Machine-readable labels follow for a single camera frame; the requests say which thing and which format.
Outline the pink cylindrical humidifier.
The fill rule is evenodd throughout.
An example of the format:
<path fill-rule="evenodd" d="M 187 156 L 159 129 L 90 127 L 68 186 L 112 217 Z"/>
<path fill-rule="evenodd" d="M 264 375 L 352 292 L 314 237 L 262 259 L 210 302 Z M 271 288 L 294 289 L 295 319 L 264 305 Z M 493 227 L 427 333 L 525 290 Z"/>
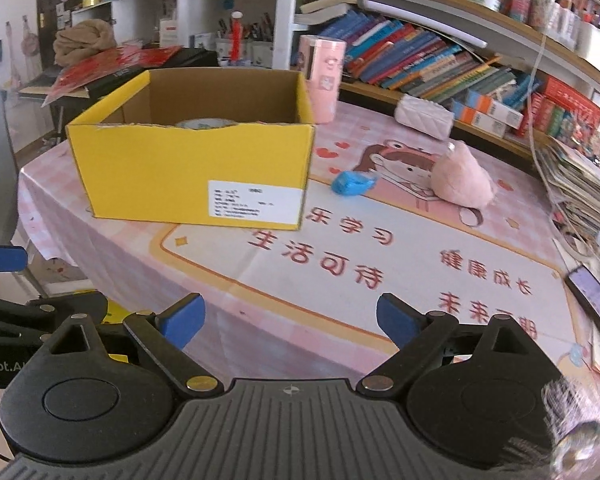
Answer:
<path fill-rule="evenodd" d="M 319 125 L 335 119 L 346 47 L 338 39 L 300 37 L 298 69 L 306 78 L 313 117 Z"/>

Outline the black electronic keyboard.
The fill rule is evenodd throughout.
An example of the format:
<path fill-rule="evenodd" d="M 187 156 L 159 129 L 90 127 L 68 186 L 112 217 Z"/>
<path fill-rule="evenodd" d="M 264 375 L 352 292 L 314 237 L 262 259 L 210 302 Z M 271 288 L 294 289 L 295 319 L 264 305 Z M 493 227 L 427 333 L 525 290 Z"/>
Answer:
<path fill-rule="evenodd" d="M 169 58 L 163 66 L 146 68 L 146 70 L 158 70 L 159 68 L 187 68 L 187 67 L 218 67 L 218 58 L 214 51 L 205 48 L 182 47 L 177 54 Z M 26 86 L 18 91 L 18 96 L 23 99 L 45 100 L 50 87 L 55 82 L 63 68 L 54 66 L 36 77 Z M 69 98 L 98 100 L 106 94 L 119 88 L 129 80 L 139 75 L 144 70 L 140 67 L 122 70 L 111 76 L 96 80 L 86 87 L 79 88 L 68 94 Z"/>

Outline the white orange box lower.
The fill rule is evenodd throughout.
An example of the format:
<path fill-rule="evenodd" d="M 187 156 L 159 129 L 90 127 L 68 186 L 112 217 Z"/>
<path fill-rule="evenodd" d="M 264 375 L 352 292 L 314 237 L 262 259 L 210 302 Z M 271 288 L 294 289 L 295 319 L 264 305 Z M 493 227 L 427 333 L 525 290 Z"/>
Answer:
<path fill-rule="evenodd" d="M 497 138 L 502 138 L 506 133 L 507 126 L 504 122 L 500 122 L 483 112 L 479 112 L 474 108 L 462 104 L 461 102 L 453 101 L 452 110 L 454 118 L 458 122 L 473 126 L 483 132 L 492 134 L 492 136 L 496 136 Z"/>

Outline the yellow tape roll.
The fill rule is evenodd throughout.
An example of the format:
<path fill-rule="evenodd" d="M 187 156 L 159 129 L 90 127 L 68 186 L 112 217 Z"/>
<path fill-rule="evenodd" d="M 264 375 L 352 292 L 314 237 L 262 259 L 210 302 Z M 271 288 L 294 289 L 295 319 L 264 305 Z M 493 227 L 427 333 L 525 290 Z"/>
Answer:
<path fill-rule="evenodd" d="M 190 130 L 219 129 L 236 125 L 237 122 L 233 122 L 232 120 L 224 118 L 197 118 L 183 120 L 182 122 L 178 122 L 176 124 L 178 128 Z"/>

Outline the yellow cardboard box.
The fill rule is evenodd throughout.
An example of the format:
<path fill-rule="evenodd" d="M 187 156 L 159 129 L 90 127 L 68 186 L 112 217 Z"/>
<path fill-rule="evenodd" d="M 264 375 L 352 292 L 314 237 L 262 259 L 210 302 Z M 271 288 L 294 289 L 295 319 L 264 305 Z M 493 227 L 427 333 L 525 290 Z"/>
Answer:
<path fill-rule="evenodd" d="M 178 128 L 224 118 L 236 126 Z M 145 70 L 67 127 L 97 218 L 295 231 L 315 126 L 293 70 Z"/>

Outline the blue wrapper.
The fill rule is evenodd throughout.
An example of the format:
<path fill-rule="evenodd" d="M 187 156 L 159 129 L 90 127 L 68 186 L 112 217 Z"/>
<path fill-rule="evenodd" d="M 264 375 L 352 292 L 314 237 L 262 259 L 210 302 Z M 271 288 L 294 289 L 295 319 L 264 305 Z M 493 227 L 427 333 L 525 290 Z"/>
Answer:
<path fill-rule="evenodd" d="M 374 174 L 362 171 L 341 171 L 332 181 L 332 192 L 340 196 L 360 196 L 371 190 L 378 180 Z"/>

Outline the red paper decorations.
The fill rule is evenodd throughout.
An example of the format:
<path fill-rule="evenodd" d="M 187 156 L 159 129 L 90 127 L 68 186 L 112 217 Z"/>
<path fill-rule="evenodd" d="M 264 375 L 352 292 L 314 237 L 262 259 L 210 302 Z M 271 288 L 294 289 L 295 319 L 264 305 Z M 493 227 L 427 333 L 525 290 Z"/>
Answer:
<path fill-rule="evenodd" d="M 50 87 L 50 92 L 42 104 L 49 106 L 76 89 L 86 87 L 92 82 L 120 73 L 122 70 L 140 67 L 155 68 L 172 58 L 181 50 L 181 46 L 142 49 L 133 46 L 122 46 L 102 51 L 79 63 L 64 68 Z"/>

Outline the pink cone plush toy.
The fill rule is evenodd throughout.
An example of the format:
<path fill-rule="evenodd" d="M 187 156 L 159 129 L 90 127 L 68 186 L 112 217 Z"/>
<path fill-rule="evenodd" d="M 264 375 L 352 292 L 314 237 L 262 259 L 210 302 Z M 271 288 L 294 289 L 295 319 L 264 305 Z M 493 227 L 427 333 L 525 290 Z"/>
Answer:
<path fill-rule="evenodd" d="M 474 209 L 486 208 L 496 194 L 490 174 L 463 141 L 450 142 L 436 160 L 430 172 L 430 186 L 442 200 Z"/>

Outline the white quilted pouch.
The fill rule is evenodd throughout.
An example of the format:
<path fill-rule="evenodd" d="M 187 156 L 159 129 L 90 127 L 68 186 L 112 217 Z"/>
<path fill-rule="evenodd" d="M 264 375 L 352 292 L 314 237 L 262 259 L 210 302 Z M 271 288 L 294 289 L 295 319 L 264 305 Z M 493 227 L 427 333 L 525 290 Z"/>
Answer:
<path fill-rule="evenodd" d="M 394 110 L 394 119 L 432 138 L 446 140 L 454 126 L 454 114 L 442 105 L 404 94 Z"/>

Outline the pink cartoon tablecloth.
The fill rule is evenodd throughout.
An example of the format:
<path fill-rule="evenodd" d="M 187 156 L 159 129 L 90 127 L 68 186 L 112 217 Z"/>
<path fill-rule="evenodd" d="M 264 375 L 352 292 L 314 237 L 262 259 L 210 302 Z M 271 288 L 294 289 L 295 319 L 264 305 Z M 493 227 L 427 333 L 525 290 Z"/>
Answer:
<path fill-rule="evenodd" d="M 297 231 L 97 219 L 68 143 L 21 170 L 20 216 L 43 257 L 74 264 L 125 309 L 201 295 L 204 326 L 188 351 L 223 380 L 368 373 L 396 350 L 375 313 L 391 292 L 465 323 L 509 314 L 565 375 L 600 386 L 591 322 L 562 281 L 569 261 L 538 180 L 480 154 L 497 189 L 481 214 L 417 203 L 388 180 L 341 197 L 329 188 L 341 169 L 390 152 L 400 171 L 419 170 L 444 147 L 344 103 L 315 144 Z"/>

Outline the white orange box upper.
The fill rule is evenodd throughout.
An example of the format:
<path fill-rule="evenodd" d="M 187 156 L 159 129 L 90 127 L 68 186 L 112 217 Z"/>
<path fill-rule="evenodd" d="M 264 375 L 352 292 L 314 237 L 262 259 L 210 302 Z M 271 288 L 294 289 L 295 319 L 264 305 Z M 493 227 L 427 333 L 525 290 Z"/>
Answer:
<path fill-rule="evenodd" d="M 490 96 L 484 96 L 474 90 L 468 91 L 466 105 L 514 129 L 520 127 L 522 118 L 524 118 L 521 112 L 517 112 L 500 101 Z"/>

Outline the black smartphone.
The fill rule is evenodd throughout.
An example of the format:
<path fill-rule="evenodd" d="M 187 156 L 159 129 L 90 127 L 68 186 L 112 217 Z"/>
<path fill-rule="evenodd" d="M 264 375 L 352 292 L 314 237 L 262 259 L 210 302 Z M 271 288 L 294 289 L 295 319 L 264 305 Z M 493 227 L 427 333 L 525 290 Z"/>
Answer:
<path fill-rule="evenodd" d="M 600 331 L 600 281 L 586 266 L 578 266 L 566 275 L 565 283 Z"/>

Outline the brown knitted cloth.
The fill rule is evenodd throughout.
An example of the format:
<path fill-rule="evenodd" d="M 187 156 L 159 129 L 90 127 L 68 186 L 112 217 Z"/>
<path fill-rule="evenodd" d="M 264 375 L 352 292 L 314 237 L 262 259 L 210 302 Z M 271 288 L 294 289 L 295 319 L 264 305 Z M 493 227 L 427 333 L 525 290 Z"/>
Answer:
<path fill-rule="evenodd" d="M 61 67 L 76 65 L 102 51 L 117 47 L 112 26 L 99 18 L 85 20 L 56 32 L 53 43 L 55 63 Z"/>

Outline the white orange box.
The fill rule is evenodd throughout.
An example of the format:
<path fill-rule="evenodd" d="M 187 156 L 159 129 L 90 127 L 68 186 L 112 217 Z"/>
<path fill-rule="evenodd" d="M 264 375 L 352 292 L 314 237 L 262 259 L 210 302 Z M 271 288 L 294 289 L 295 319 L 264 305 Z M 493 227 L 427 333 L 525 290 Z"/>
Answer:
<path fill-rule="evenodd" d="M 474 90 L 468 91 L 466 105 L 514 129 L 520 127 L 522 118 L 524 118 L 521 112 L 517 112 L 500 101 L 490 96 L 484 96 Z"/>
<path fill-rule="evenodd" d="M 453 101 L 452 110 L 454 118 L 458 122 L 473 126 L 483 132 L 492 134 L 492 136 L 496 136 L 497 138 L 502 138 L 506 133 L 507 126 L 504 122 L 500 122 L 483 112 L 479 112 L 474 108 L 462 104 L 461 102 Z"/>

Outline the white wooden bookshelf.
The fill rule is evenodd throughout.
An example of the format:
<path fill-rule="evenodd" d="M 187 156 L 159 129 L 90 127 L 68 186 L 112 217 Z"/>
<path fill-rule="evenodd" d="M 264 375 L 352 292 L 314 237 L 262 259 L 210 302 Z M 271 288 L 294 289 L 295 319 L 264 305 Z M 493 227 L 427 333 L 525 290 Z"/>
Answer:
<path fill-rule="evenodd" d="M 520 84 L 507 104 L 552 134 L 600 133 L 600 9 L 570 0 L 111 0 L 74 24 L 110 18 L 117 41 L 166 34 L 222 64 L 288 70 L 302 40 L 344 45 L 340 88 L 376 101 L 404 94 L 449 104 L 491 76 Z"/>

